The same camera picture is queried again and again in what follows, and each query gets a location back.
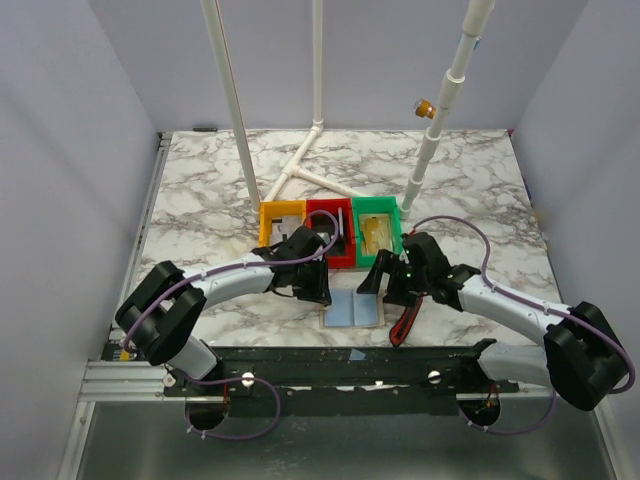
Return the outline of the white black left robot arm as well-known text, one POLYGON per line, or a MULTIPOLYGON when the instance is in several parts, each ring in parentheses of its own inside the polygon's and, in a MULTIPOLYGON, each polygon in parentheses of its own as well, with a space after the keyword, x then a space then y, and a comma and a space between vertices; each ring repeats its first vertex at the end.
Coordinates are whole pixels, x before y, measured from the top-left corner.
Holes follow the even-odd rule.
POLYGON ((201 395, 214 393, 221 385, 223 364, 193 336, 202 312, 284 287, 298 300, 329 306, 326 254, 336 240, 336 234, 325 239, 302 225, 283 242, 192 274, 171 261, 157 264, 115 314, 125 333, 123 350, 139 353, 152 366, 170 366, 201 395))

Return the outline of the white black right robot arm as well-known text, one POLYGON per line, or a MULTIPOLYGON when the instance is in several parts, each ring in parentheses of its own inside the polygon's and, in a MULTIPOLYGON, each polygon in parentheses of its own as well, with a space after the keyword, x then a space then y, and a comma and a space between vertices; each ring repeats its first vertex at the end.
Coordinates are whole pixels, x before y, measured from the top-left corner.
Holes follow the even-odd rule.
POLYGON ((598 307, 544 302, 491 281, 481 269, 452 265, 427 233, 406 236, 400 253, 378 252, 357 291, 376 294, 381 289, 386 291, 385 303, 405 309, 404 320, 390 334, 395 346, 404 341, 423 298, 429 297, 495 321, 541 349, 534 355, 492 344, 460 367, 461 382, 471 391, 522 373, 525 382, 549 385, 570 405, 590 411, 636 379, 628 354, 598 307))

